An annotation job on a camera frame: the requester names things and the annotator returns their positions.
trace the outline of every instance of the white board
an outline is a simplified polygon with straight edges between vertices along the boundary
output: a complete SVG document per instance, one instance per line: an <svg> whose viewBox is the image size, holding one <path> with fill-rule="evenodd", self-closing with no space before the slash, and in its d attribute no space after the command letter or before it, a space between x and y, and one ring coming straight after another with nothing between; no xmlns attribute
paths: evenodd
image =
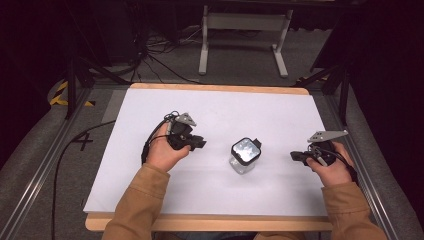
<svg viewBox="0 0 424 240"><path fill-rule="evenodd" d="M143 145L163 119L188 112L192 134L207 141L169 173L167 214L326 216L318 176L291 151L325 130L312 96L218 91L128 89L84 211L111 213L141 166ZM262 142L255 168L237 174L231 146Z"/></svg>

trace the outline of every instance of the person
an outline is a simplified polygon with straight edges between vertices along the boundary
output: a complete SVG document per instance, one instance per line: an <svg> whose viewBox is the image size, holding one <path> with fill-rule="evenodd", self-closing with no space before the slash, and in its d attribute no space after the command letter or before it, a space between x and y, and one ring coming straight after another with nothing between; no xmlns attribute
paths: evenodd
<svg viewBox="0 0 424 240"><path fill-rule="evenodd" d="M165 135L166 129L167 123L158 129L156 136ZM337 142L334 146L353 166L344 146ZM152 239L151 227L161 211L170 178L167 172L186 157L189 150L190 146L174 150L165 137L152 141L146 163L120 199L114 217L105 228L103 240ZM370 221L368 203L341 161L328 167L313 159L308 159L307 163L324 185L324 202L333 225L332 240L386 239L384 232ZM299 232L261 232L255 236L255 240L301 239L304 236Z"/></svg>

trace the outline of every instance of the wire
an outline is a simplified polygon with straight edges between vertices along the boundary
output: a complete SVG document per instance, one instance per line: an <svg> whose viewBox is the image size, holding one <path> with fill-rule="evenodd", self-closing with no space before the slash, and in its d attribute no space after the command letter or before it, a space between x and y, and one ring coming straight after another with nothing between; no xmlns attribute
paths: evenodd
<svg viewBox="0 0 424 240"><path fill-rule="evenodd" d="M196 84L203 84L203 83L200 83L200 82L196 82L196 81L192 81L192 80L189 80L189 79L187 79L187 78L185 78L185 77L183 77L183 76L181 76L181 75L179 75L178 73L176 73L174 70L172 70L171 68L169 68L168 66L166 66L165 64L163 64L161 61L159 61L159 60L157 60L155 57L153 57L152 55L150 55L150 54L147 54L150 58L152 58L153 60L155 60L156 62L158 62L160 65L162 65L162 66L164 66L166 69L168 69L169 71L171 71L172 73L174 73L175 75L177 75L179 78L181 78L181 79L183 79L183 80L185 80L185 81L187 81L187 82L191 82L191 83L196 83Z"/></svg>
<svg viewBox="0 0 424 240"><path fill-rule="evenodd" d="M128 67L126 69L118 70L118 71L111 72L111 73L113 73L114 75L117 75L117 76L121 76L121 75L124 75L124 74L127 74L127 73L133 71L137 67L138 67L138 64L137 64L137 61L136 61L136 63L134 63L133 65L131 65L130 67ZM97 77L97 78L107 77L107 76L105 76L105 75L103 75L103 74L101 74L99 72L90 72L90 74L93 77Z"/></svg>
<svg viewBox="0 0 424 240"><path fill-rule="evenodd" d="M352 181L356 183L356 185L359 186L359 181L358 181L358 173L356 172L355 168L353 166L351 166L346 158L343 157L343 155L341 155L339 152L331 152L322 148L318 148L321 152L325 152L328 153L330 155L335 156L337 159L339 159L342 163L344 163L344 165L346 166L347 171L350 174L350 177L352 178Z"/></svg>
<svg viewBox="0 0 424 240"><path fill-rule="evenodd" d="M137 60L136 67L134 68L133 74L132 74L132 76L131 76L131 80L130 80L131 82L133 82L135 72L137 71L137 73L138 73L138 67L140 66L140 64L141 64L141 61L140 61L140 60Z"/></svg>
<svg viewBox="0 0 424 240"><path fill-rule="evenodd" d="M155 127L155 129L152 131L150 136L147 138L146 142L143 146L143 152L141 153L141 164L144 164L147 160L147 155L149 155L149 149L150 149L150 143L153 141L153 135L155 135L156 131L162 127L165 122L168 122L176 117L178 117L180 114L177 111L172 111L171 113L166 114L163 117L163 120Z"/></svg>
<svg viewBox="0 0 424 240"><path fill-rule="evenodd" d="M138 77L138 80L140 81L140 83L141 83L141 76L140 76L140 73L138 72L138 70L137 70L137 77Z"/></svg>
<svg viewBox="0 0 424 240"><path fill-rule="evenodd" d="M160 78L160 76L159 76L159 74L157 73L157 72L155 72L155 71L153 71L153 69L152 69L152 67L150 66L150 64L148 64L144 59L143 59L143 62L150 68L150 71L152 71L157 77L158 77L158 79L159 79L159 81L161 82L161 83L163 83L163 81L162 81L162 79Z"/></svg>
<svg viewBox="0 0 424 240"><path fill-rule="evenodd" d="M161 138L161 137L166 137L166 135L160 135L160 136L156 136L156 137L152 138L152 139L150 140L149 144L152 144L152 142L153 142L154 140L156 140L157 138Z"/></svg>
<svg viewBox="0 0 424 240"><path fill-rule="evenodd" d="M197 36L199 35L199 33L201 32L201 30L202 30L202 28L199 26L199 28L197 30L195 30L194 32L190 33L190 35L187 38L185 38L183 40L178 40L177 44L173 44L172 42L165 40L165 38L163 38L163 37L160 40L157 40L157 35L152 35L150 38L154 37L155 41L150 43L150 44L147 44L148 52L151 53L151 54L170 53L178 47L187 46L187 45L189 45L193 42L201 43L201 42L196 41L196 40L190 40L193 37L194 37L194 39L196 39ZM163 48L161 50L149 48L149 47L157 47L159 45L163 45Z"/></svg>
<svg viewBox="0 0 424 240"><path fill-rule="evenodd" d="M84 137L88 131L93 130L95 128L99 128L111 123L116 122L116 120L110 121L110 122L106 122L106 123L102 123L99 125L96 125L94 127L90 127L87 128L86 130L80 132L79 134L77 134L75 137L72 138L71 141L68 142L68 144L66 144L66 146L64 147L64 149L62 150L59 160L56 163L56 170L55 170L55 174L54 174L54 180L53 180L53 201L52 201L52 216L51 216L51 237L52 240L55 239L55 232L56 232L56 227L55 227L55 217L56 217L56 192L57 192L57 177L59 174L59 167L60 167L60 163L62 162L63 156L65 155L66 150L68 149L68 147L71 145L71 143L79 140L80 138Z"/></svg>

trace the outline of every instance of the hand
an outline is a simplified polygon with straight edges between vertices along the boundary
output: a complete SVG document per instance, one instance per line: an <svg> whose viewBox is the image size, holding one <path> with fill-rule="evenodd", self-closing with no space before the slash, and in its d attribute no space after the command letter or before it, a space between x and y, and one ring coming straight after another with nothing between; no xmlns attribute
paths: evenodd
<svg viewBox="0 0 424 240"><path fill-rule="evenodd" d="M333 142L333 144L336 152L340 153L346 159L349 165L353 166L353 161L344 148L343 144L338 142ZM325 187L352 182L352 177L350 176L346 165L339 159L336 159L336 161L328 167L322 166L312 158L306 159L306 162L308 163L309 167L311 167L312 170L318 174L322 184L324 184Z"/></svg>
<svg viewBox="0 0 424 240"><path fill-rule="evenodd" d="M146 162L168 172L182 158L186 157L190 151L190 146L184 146L180 150L174 150L166 140L166 129L169 123L164 123L153 136L150 143L149 154Z"/></svg>

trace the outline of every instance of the tan sleeve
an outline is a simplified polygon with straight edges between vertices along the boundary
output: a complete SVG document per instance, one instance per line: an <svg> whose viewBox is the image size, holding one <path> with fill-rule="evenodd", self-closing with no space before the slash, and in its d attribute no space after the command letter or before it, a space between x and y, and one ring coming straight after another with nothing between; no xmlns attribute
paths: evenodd
<svg viewBox="0 0 424 240"><path fill-rule="evenodd" d="M330 222L332 240L387 239L370 219L370 208L361 189L355 183L322 188Z"/></svg>
<svg viewBox="0 0 424 240"><path fill-rule="evenodd" d="M168 173L143 164L119 201L102 239L151 239L151 227L162 208L168 181Z"/></svg>

